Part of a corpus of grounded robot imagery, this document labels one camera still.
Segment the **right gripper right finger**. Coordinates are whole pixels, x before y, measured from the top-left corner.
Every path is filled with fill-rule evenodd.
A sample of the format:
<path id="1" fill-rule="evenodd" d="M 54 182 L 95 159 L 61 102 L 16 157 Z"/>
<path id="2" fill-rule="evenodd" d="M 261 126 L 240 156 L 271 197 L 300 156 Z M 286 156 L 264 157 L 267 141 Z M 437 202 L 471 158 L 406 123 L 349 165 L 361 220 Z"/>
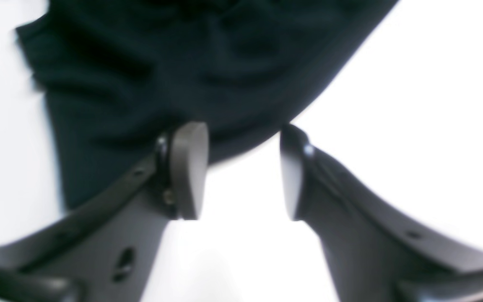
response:
<path id="1" fill-rule="evenodd" d="M 397 210 L 294 125 L 280 130 L 287 212 L 320 240 L 340 302 L 483 302 L 483 251 Z"/>

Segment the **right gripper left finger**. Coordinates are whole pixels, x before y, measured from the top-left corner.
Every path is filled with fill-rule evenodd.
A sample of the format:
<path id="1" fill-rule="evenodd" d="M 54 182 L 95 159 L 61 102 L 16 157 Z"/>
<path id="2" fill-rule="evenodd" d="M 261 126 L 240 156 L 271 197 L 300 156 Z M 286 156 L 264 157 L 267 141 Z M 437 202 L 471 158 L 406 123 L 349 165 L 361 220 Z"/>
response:
<path id="1" fill-rule="evenodd" d="M 0 300 L 139 302 L 171 221 L 203 207 L 209 132 L 188 122 L 65 218 L 0 247 Z"/>

